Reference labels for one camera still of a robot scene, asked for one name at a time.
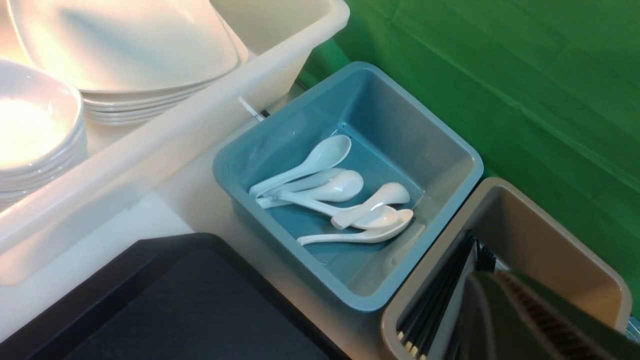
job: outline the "white ceramic spoon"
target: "white ceramic spoon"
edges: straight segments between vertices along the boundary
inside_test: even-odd
[[[364,186],[364,180],[360,174],[353,170],[344,170],[328,183],[296,194],[318,201],[343,202],[358,195],[362,186]],[[273,197],[259,197],[256,201],[263,209],[290,204],[290,202],[275,200]]]
[[[304,179],[300,179],[298,181],[293,181],[291,183],[282,184],[280,186],[276,186],[275,188],[269,190],[264,193],[263,196],[274,196],[278,192],[301,192],[302,190],[308,190],[317,188],[318,186],[322,186],[329,181],[333,180],[334,177],[338,176],[341,172],[345,171],[343,168],[328,168],[326,170],[322,170],[317,174],[310,175],[305,177]]]
[[[347,157],[351,150],[351,139],[344,135],[335,135],[324,139],[311,150],[306,160],[302,164],[294,167],[280,175],[276,175],[261,183],[253,185],[249,189],[249,195],[254,199],[263,193],[280,186],[289,181],[299,179],[303,176],[315,174],[322,170],[338,165]]]
[[[387,241],[406,229],[409,222],[413,218],[412,210],[399,210],[398,219],[395,223],[381,229],[366,230],[357,234],[320,234],[301,236],[298,238],[300,245],[308,245],[311,243],[364,243],[373,244]]]
[[[335,206],[331,206],[317,200],[312,200],[308,197],[302,197],[297,193],[291,192],[279,192],[276,194],[275,199],[297,204],[304,208],[315,210],[321,214],[325,214],[329,217],[337,216],[341,213],[345,213],[358,207],[351,206],[350,208],[337,208]],[[381,227],[386,227],[389,226],[389,224],[393,224],[397,221],[397,219],[398,211],[396,211],[396,209],[390,206],[381,206],[370,213],[366,213],[363,217],[359,218],[351,225],[363,230],[380,229]]]
[[[366,213],[387,204],[406,204],[411,200],[407,189],[398,183],[387,183],[357,208],[331,218],[336,229],[345,229]]]

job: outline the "ceramic dish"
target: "ceramic dish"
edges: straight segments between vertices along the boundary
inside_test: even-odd
[[[98,118],[98,117],[92,117],[91,115],[87,115],[86,118],[87,120],[91,120],[92,122],[98,124],[98,125],[107,125],[107,126],[131,126],[131,125],[138,125],[138,124],[144,124],[146,122],[149,122],[153,119],[155,119],[158,115],[162,114],[163,111],[160,111],[158,114],[155,115],[150,115],[148,117],[140,117],[140,118],[135,118],[132,120],[113,120],[113,119],[104,119],[104,118]]]
[[[0,176],[24,174],[44,166],[84,127],[82,98],[70,84],[12,61],[0,59],[0,76],[0,152],[15,156],[0,159]]]
[[[150,114],[157,113],[159,111],[169,110],[170,108],[178,105],[179,103],[180,103],[180,100],[169,102],[160,106],[153,106],[147,109],[117,111],[117,112],[95,111],[89,108],[85,108],[84,113],[90,115],[91,117],[98,117],[103,119],[124,119],[124,118],[130,118],[130,117],[138,117],[138,116],[148,117]]]
[[[8,0],[8,6],[30,61],[82,92],[196,85],[239,61],[208,1]]]
[[[165,104],[170,104],[177,101],[182,101],[187,99],[198,91],[206,88],[211,85],[211,82],[204,83],[198,86],[194,86],[188,88],[187,90],[183,90],[180,92],[176,92],[173,94],[168,94],[166,96],[160,96],[156,98],[151,98],[153,101],[147,102],[147,100],[142,101],[131,101],[131,102],[98,102],[91,100],[90,94],[84,95],[84,108],[97,111],[97,112],[108,112],[108,111],[132,111],[132,110],[142,110],[153,108],[156,106],[162,106]]]
[[[44,166],[34,168],[30,172],[14,176],[0,176],[0,190],[18,190],[20,186],[39,183],[47,179],[52,174],[59,172],[61,167],[69,164],[71,159],[77,157],[78,153],[86,152],[87,137],[86,129],[83,127],[75,136],[69,147],[64,148],[60,153],[52,157]]]
[[[51,181],[54,181],[65,172],[74,168],[76,165],[80,164],[82,161],[84,161],[87,155],[85,132],[83,132],[83,137],[80,143],[84,144],[84,146],[79,145],[69,159],[58,163],[58,165],[54,169],[46,174],[46,177],[38,178],[37,181],[28,183],[20,182],[14,183],[13,185],[7,185],[6,187],[4,185],[0,186],[0,202],[2,202],[3,204],[15,204],[26,196],[38,191],[41,187],[45,186]]]
[[[167,109],[157,110],[150,113],[142,114],[142,115],[133,115],[133,116],[121,116],[116,118],[111,117],[103,117],[101,114],[97,114],[95,112],[89,113],[85,112],[84,114],[88,119],[98,120],[101,122],[129,122],[133,120],[142,120],[142,119],[153,119],[154,117],[166,112]]]

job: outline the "green fabric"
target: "green fabric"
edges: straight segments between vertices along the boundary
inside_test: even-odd
[[[302,82],[377,65],[640,299],[640,1],[346,2],[349,25]]]

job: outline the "plastic bin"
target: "plastic bin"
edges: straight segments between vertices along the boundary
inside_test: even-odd
[[[328,219],[297,206],[262,209],[255,183],[300,164],[321,140],[352,138],[339,165],[356,170],[364,189],[340,206],[359,204],[382,184],[404,184],[415,219],[380,244],[323,243],[296,238],[336,231]],[[380,69],[352,63],[222,149],[214,162],[220,186],[239,215],[262,230],[348,306],[374,311],[388,302],[483,173],[477,152]]]
[[[2,212],[0,285],[20,282],[246,124],[239,97],[260,111],[284,96],[349,17],[343,0],[211,3],[256,57]]]
[[[632,299],[609,265],[507,181],[485,179],[416,266],[381,321],[383,357],[413,357],[400,344],[397,326],[433,280],[461,234],[471,229],[503,265],[521,270],[601,322],[625,333]],[[440,359],[458,318],[462,278],[449,303],[429,357]]]

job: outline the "beige plastic bin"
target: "beige plastic bin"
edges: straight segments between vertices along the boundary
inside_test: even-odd
[[[476,188],[385,310],[381,321],[384,358],[413,359],[397,338],[399,321],[451,255],[451,245],[462,238],[459,234],[468,229],[505,266],[525,272],[624,334],[632,299],[620,275],[520,190],[492,177]],[[460,308],[461,285],[462,279],[429,358],[439,359],[444,354]]]
[[[91,156],[0,213],[0,286],[22,282],[287,94],[349,19],[343,0],[210,0],[255,55],[140,127],[88,123]],[[0,0],[0,56],[24,59]]]

